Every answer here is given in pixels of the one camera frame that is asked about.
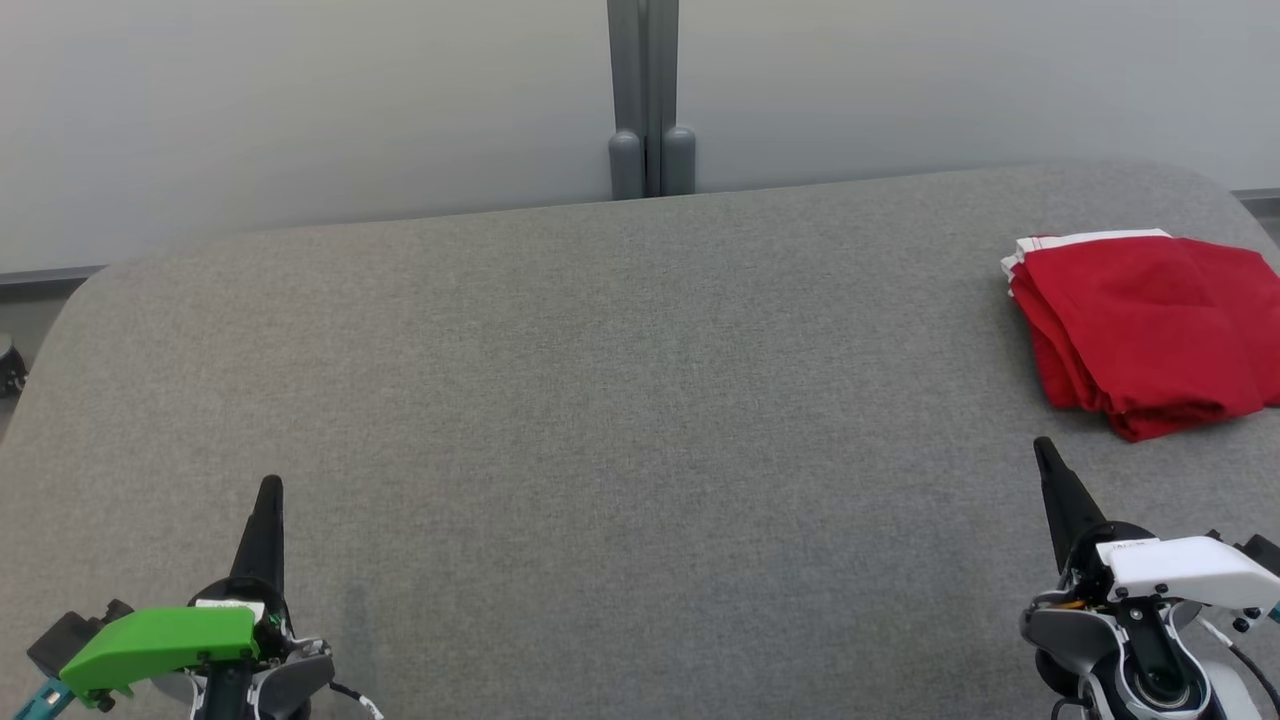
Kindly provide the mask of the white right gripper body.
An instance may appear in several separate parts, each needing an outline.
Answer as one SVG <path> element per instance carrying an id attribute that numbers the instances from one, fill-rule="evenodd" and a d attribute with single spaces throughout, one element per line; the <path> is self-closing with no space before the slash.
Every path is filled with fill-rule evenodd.
<path id="1" fill-rule="evenodd" d="M 1091 603 L 1171 600 L 1271 612 L 1277 543 L 1261 534 L 1228 543 L 1215 530 L 1160 539 L 1132 523 L 1106 521 L 1076 542 L 1062 583 Z"/>

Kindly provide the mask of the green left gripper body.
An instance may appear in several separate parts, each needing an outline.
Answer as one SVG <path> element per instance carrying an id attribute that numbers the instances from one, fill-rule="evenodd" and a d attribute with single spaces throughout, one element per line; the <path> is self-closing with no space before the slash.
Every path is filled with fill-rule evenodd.
<path id="1" fill-rule="evenodd" d="M 250 717 L 252 675 L 283 661 L 293 639 L 283 593 L 257 578 L 224 578 L 186 606 L 141 609 L 106 623 L 72 655 L 60 680 L 93 705 L 170 673 L 204 679 L 197 719 Z"/>

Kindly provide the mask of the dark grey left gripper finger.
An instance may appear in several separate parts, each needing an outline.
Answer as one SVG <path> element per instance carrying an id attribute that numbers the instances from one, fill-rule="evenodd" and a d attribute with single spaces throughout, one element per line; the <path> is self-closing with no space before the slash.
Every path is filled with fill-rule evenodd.
<path id="1" fill-rule="evenodd" d="M 280 601 L 285 587 L 283 501 L 282 478 L 264 477 L 230 569 L 230 578 L 262 602 Z"/>

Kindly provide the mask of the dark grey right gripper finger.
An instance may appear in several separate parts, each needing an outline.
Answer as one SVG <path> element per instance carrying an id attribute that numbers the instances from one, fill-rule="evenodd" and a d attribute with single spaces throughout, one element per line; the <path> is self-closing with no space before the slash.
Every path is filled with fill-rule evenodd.
<path id="1" fill-rule="evenodd" d="M 1106 519 L 1079 475 L 1062 460 L 1047 437 L 1033 441 L 1039 487 L 1057 573 L 1070 568 L 1076 542 Z"/>

